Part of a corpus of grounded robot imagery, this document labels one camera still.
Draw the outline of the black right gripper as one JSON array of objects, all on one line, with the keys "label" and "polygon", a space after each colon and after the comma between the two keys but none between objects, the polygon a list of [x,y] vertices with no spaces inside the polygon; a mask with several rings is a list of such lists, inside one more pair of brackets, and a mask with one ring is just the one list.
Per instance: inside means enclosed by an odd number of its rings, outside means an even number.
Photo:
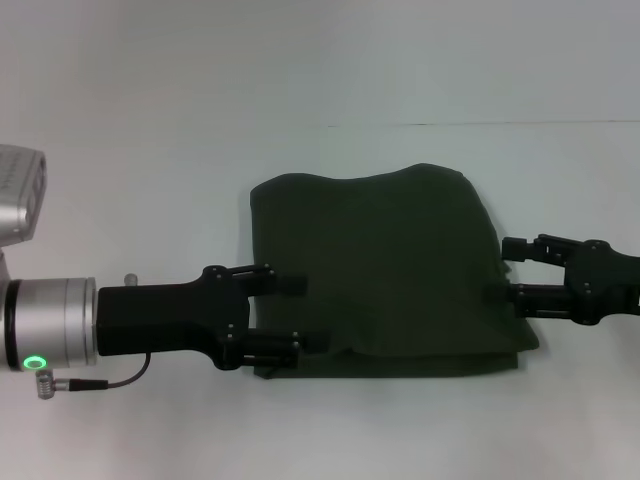
[{"label": "black right gripper", "polygon": [[639,315],[639,258],[601,240],[540,234],[531,242],[505,237],[501,258],[564,267],[564,286],[506,283],[484,288],[484,303],[515,318],[566,319],[597,325],[610,315]]}]

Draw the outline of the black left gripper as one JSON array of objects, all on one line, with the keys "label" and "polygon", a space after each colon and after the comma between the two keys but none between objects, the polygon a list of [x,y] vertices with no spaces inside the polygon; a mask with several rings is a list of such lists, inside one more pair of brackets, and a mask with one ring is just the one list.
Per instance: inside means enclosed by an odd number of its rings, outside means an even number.
[{"label": "black left gripper", "polygon": [[207,267],[182,284],[105,287],[98,292],[98,353],[195,351],[223,371],[295,369],[302,355],[327,353],[331,333],[248,330],[248,297],[302,297],[307,290],[306,276],[280,275],[269,264]]}]

